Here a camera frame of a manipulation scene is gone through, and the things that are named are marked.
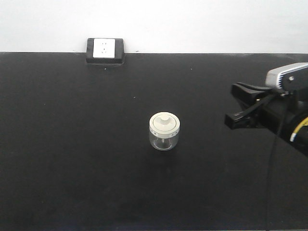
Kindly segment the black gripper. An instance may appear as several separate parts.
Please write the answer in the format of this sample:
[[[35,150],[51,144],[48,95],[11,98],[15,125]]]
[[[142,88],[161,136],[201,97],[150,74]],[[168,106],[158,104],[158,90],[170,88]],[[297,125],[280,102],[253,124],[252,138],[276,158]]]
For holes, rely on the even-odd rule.
[[[308,95],[294,91],[273,95],[272,88],[237,82],[231,95],[241,111],[226,114],[224,124],[234,130],[259,128],[259,123],[303,155],[308,155]]]

